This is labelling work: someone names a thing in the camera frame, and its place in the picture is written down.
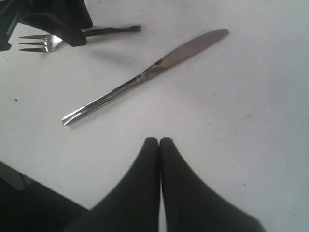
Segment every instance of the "fork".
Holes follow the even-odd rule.
[[[109,27],[109,28],[102,28],[97,30],[89,30],[83,32],[85,37],[97,36],[97,35],[107,35],[107,34],[114,34],[120,32],[140,32],[141,31],[141,24],[127,24],[121,25],[117,27]],[[26,45],[41,45],[43,47],[37,48],[23,48],[19,51],[25,52],[52,52],[59,48],[64,41],[51,34],[47,35],[30,35],[30,36],[22,36],[20,39],[33,39],[33,40],[43,40],[41,42],[30,42],[30,43],[20,43]]]

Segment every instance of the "stainless steel utensil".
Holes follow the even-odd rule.
[[[190,40],[189,42],[176,48],[174,51],[172,51],[171,53],[160,59],[157,63],[155,63],[153,66],[142,72],[140,75],[134,77],[133,79],[129,80],[123,85],[117,87],[108,94],[94,100],[93,102],[87,104],[86,106],[62,118],[63,125],[66,126],[84,117],[85,115],[97,110],[98,108],[109,103],[111,100],[121,96],[122,94],[128,92],[129,90],[139,86],[140,84],[151,80],[155,76],[163,73],[164,71],[173,67],[174,65],[179,64],[180,62],[186,60],[187,58],[210,47],[214,43],[224,38],[227,34],[228,34],[227,29],[213,30]]]
[[[97,35],[108,35],[120,32],[139,32],[141,31],[141,24],[127,24],[117,27],[102,28],[97,30],[89,30],[84,32],[86,37],[97,36]],[[64,42],[62,39],[55,35],[30,35],[22,36],[20,39],[34,39],[34,40],[43,40],[41,42],[30,42],[30,43],[20,43],[26,45],[42,45],[43,47],[37,48],[23,48],[19,51],[25,52],[52,52],[59,48]]]

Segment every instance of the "knife handle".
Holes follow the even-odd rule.
[[[74,111],[73,113],[65,116],[62,118],[62,123],[64,126],[71,124],[78,119],[86,116],[87,114],[101,108],[102,106],[106,105],[107,103],[111,102],[112,100],[120,97],[124,93],[130,91],[131,89],[139,86],[140,84],[147,81],[147,78],[144,77],[143,74],[140,74],[133,79],[125,82],[121,86],[115,88],[111,92],[99,97],[98,99],[90,102],[89,104],[83,106],[82,108]]]
[[[141,24],[127,24],[127,25],[121,25],[117,27],[89,30],[89,31],[84,32],[84,35],[86,37],[91,37],[91,36],[96,36],[96,35],[114,34],[114,33],[120,33],[120,32],[140,32],[140,31],[141,31]]]

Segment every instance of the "white table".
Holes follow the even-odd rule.
[[[91,208],[146,137],[171,137],[210,187],[267,231],[308,231],[309,1],[86,3],[96,26],[142,23],[143,32],[32,54],[18,51],[18,37],[40,32],[18,25],[0,57],[0,161]],[[173,48],[223,28],[230,35],[207,51],[62,126]]]

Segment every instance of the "silver knife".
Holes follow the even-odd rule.
[[[189,42],[183,44],[182,46],[176,48],[174,51],[160,59],[153,66],[142,72],[140,75],[134,77],[123,85],[115,88],[111,92],[105,94],[104,96],[92,101],[91,103],[83,106],[82,108],[74,111],[73,113],[62,118],[62,123],[64,126],[75,122],[76,120],[84,117],[85,115],[101,108],[115,98],[123,95],[129,90],[151,80],[155,76],[163,73],[167,69],[185,61],[189,57],[205,50],[214,43],[218,42],[222,38],[228,35],[227,29],[213,30],[195,37]]]

